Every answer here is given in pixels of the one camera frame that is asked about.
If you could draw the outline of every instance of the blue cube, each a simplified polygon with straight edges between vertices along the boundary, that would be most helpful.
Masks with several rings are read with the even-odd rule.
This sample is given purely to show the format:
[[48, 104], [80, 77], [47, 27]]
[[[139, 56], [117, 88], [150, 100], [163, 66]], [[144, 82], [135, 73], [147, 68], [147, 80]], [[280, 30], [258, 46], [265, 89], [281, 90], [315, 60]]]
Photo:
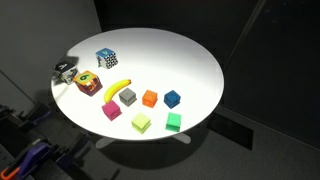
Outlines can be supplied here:
[[101, 49], [96, 52], [99, 67], [110, 69], [118, 64], [116, 53], [108, 48]]
[[174, 90], [168, 92], [164, 95], [164, 103], [172, 109], [180, 103], [181, 96], [176, 93]]

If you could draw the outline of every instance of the pink cube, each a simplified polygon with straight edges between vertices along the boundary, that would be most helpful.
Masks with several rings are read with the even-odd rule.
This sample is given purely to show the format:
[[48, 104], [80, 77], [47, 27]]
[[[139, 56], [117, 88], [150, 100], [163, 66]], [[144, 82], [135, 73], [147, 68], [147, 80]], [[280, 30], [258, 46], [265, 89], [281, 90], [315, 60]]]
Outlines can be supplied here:
[[122, 112], [120, 110], [120, 107], [114, 102], [110, 101], [107, 104], [102, 106], [102, 110], [104, 114], [112, 121], [116, 117], [118, 117]]

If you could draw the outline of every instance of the yellow cube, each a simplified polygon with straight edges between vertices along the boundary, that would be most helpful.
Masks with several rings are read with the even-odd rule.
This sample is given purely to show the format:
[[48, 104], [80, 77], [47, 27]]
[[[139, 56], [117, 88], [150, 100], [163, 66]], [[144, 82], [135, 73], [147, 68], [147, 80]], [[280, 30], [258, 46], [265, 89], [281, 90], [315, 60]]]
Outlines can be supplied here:
[[132, 120], [132, 127], [139, 133], [143, 134], [151, 125], [151, 120], [142, 113], [136, 115]]

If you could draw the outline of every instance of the banana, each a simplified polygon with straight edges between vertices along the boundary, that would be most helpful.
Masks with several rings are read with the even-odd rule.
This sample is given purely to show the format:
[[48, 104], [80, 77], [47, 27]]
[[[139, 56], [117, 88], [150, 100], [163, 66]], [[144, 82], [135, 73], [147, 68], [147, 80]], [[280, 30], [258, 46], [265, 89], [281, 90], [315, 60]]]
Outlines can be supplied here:
[[129, 84], [131, 84], [131, 80], [130, 79], [124, 79], [121, 81], [118, 81], [116, 83], [114, 83], [113, 85], [111, 85], [107, 91], [104, 93], [104, 102], [108, 103], [112, 100], [113, 96], [122, 88], [128, 86]]

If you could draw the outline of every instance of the green cube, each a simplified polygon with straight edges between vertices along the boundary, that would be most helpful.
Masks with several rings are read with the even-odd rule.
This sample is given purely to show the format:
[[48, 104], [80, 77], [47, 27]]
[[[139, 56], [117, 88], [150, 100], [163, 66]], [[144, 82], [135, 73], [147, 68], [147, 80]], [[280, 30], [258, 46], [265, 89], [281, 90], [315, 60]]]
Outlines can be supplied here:
[[141, 134], [143, 134], [151, 125], [150, 118], [148, 118], [142, 113], [139, 113], [138, 115], [136, 115], [136, 117], [133, 118], [131, 123], [132, 123], [132, 127]]
[[166, 129], [174, 132], [180, 131], [181, 115], [169, 112]]

